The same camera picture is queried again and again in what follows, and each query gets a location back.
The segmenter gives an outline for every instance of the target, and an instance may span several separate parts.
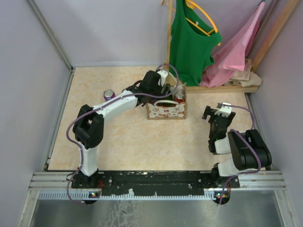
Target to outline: white wall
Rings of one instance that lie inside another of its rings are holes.
[[[168,12],[161,2],[36,0],[73,66],[161,63],[166,56]],[[195,2],[216,23],[223,47],[246,23],[260,0]]]
[[[69,72],[25,0],[0,3],[0,226],[20,217]]]
[[[273,164],[280,169],[303,225],[303,2],[260,64],[252,95]]]

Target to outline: purple soda can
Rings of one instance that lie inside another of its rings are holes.
[[[114,98],[116,95],[114,93],[113,90],[106,90],[104,93],[103,93],[103,97],[105,99],[105,101],[108,101],[112,98]]]

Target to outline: beige table surface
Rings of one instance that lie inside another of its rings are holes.
[[[82,105],[104,102],[107,89],[119,95],[123,88],[144,77],[151,66],[77,68],[63,113],[49,169],[72,170],[79,166],[77,146],[65,132]],[[145,107],[128,110],[105,125],[98,146],[99,170],[210,170],[231,155],[214,156],[208,150],[210,124],[202,120],[207,105],[227,102],[247,107],[243,93],[188,94],[186,120],[147,120]],[[230,128],[251,127],[250,114],[233,108],[236,116]]]

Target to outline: gray floor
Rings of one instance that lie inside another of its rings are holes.
[[[31,227],[282,227],[273,192],[232,192],[213,201],[38,201]]]

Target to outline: wooden frame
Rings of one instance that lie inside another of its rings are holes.
[[[169,63],[170,57],[170,40],[171,40],[171,17],[172,17],[172,1],[168,2],[168,24],[167,24],[167,48],[166,48],[166,63]],[[299,3],[300,0],[288,0],[274,25],[272,26],[268,36],[261,45],[257,55],[252,59],[253,67],[252,71],[256,71],[260,63],[262,62],[264,56],[268,52],[270,46],[276,39],[277,35],[281,31],[285,22],[292,14],[295,6]],[[258,90],[259,86],[220,86],[220,87],[187,87],[188,93],[253,93]]]

